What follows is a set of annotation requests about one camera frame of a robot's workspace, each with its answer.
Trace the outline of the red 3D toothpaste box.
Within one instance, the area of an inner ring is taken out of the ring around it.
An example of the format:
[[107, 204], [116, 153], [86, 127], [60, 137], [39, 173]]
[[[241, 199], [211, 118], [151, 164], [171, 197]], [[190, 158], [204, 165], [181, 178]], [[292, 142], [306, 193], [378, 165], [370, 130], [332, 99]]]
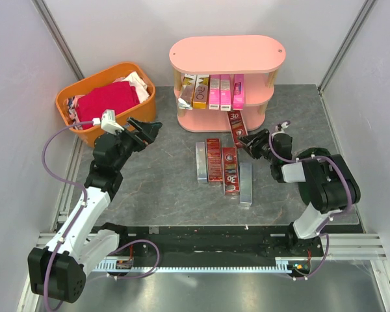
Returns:
[[222, 171], [224, 194], [237, 196], [240, 194], [239, 166], [237, 149], [234, 147], [222, 148]]
[[244, 124], [241, 111], [239, 110], [228, 111], [227, 117], [229, 121], [233, 142], [237, 148], [242, 148], [242, 143], [239, 141], [239, 137], [246, 136], [248, 134], [248, 131]]

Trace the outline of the dark red toothpaste box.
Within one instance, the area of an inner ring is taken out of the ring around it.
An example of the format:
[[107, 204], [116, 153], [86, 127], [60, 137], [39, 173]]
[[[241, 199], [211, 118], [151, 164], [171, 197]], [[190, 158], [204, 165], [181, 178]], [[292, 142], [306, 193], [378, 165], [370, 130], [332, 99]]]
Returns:
[[206, 140], [207, 152], [207, 178], [209, 183], [222, 183], [222, 154], [219, 138], [208, 138]]

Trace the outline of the pink toothpaste box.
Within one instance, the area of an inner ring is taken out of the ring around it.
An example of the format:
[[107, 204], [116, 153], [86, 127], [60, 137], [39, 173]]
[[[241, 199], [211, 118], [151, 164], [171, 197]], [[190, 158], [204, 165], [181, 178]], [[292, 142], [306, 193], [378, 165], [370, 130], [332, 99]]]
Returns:
[[220, 76], [209, 76], [209, 99], [208, 105], [210, 110], [220, 109]]
[[242, 110], [245, 103], [244, 74], [235, 74], [233, 78], [233, 110]]
[[220, 75], [220, 110], [231, 110], [231, 77], [228, 74]]

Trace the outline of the orange R.O toothpaste box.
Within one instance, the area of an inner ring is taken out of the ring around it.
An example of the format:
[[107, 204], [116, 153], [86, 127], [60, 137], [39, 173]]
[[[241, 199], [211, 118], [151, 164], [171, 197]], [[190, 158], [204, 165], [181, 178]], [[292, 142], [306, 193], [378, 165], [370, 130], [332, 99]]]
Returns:
[[193, 109], [206, 109], [209, 95], [209, 75], [197, 75], [194, 95], [192, 98]]

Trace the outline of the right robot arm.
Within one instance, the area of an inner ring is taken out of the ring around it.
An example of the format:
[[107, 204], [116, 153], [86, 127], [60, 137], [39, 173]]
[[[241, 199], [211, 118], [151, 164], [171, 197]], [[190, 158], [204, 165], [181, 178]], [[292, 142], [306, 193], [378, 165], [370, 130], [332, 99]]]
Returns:
[[361, 191], [343, 157], [324, 155], [313, 150], [307, 157], [293, 157], [293, 138], [284, 131], [268, 129], [238, 138], [242, 148], [254, 159], [270, 163], [270, 173], [278, 183], [300, 186], [306, 209], [289, 224], [285, 239], [286, 251], [301, 255], [308, 243], [321, 234], [324, 226], [348, 212], [361, 198]]

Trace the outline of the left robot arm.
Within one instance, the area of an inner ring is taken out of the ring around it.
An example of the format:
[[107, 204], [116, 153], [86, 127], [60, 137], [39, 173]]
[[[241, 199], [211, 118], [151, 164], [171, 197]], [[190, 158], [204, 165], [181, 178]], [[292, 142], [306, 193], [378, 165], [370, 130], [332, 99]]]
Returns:
[[101, 229], [93, 239], [89, 234], [99, 216], [114, 199], [123, 180], [121, 170], [132, 153], [152, 144], [161, 122], [127, 119], [123, 127], [104, 114], [92, 120], [104, 133], [94, 141], [93, 161], [86, 182], [78, 187], [82, 195], [71, 215], [43, 248], [28, 255], [31, 290], [49, 299], [74, 303], [81, 295], [88, 275], [106, 256], [124, 255], [129, 239], [114, 226]]

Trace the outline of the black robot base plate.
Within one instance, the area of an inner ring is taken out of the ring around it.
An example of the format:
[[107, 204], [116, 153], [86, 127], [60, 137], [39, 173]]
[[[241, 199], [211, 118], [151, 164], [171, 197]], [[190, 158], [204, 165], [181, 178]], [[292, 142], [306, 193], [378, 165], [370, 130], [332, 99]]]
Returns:
[[214, 253], [221, 255], [247, 255], [252, 257], [308, 257], [324, 254], [320, 238], [300, 240], [293, 237], [289, 226], [121, 226], [105, 223], [93, 228], [113, 230], [120, 235], [119, 246], [130, 242], [119, 256], [131, 256], [135, 263], [151, 263], [157, 254], [146, 239], [158, 246], [161, 263], [180, 262], [179, 256]]

